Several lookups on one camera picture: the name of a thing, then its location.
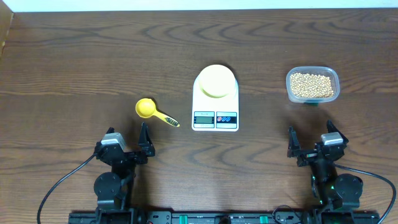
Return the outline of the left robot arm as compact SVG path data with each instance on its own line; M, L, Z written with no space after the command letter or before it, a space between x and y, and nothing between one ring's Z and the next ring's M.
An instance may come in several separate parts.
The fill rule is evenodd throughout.
M128 208L136 166L146 164L149 157L155 156L155 147L146 123L141 125L138 146L140 150L126 152L126 142L114 128L109 128L102 140L96 143L95 157L111 166L111 171L101 174L94 183L99 210L105 212Z

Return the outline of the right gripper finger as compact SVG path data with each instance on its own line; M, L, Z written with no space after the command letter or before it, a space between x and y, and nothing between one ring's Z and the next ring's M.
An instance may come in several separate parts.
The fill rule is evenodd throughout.
M292 126L288 129L289 133L289 146L287 151L287 157L298 157L301 152L301 146L297 138L297 133Z
M333 124L332 120L329 119L326 122L326 128L329 133L338 133L344 143L349 142L348 138L341 131L338 130L338 128Z

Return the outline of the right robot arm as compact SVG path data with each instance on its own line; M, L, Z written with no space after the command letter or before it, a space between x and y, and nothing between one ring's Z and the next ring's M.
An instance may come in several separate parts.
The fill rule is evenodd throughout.
M313 194L319 199L320 212L348 211L358 208L363 181L351 174L338 174L335 162L345 154L349 143L332 123L326 122L327 133L313 149L302 149L293 127L288 129L288 157L295 157L299 167L309 166L312 172Z

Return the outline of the yellow measuring scoop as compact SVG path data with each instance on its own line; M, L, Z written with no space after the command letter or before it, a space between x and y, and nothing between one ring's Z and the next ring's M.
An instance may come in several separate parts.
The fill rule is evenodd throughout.
M142 98L136 103L136 113L141 118L147 119L155 116L171 126L180 126L180 123L176 119L158 111L156 103L150 98Z

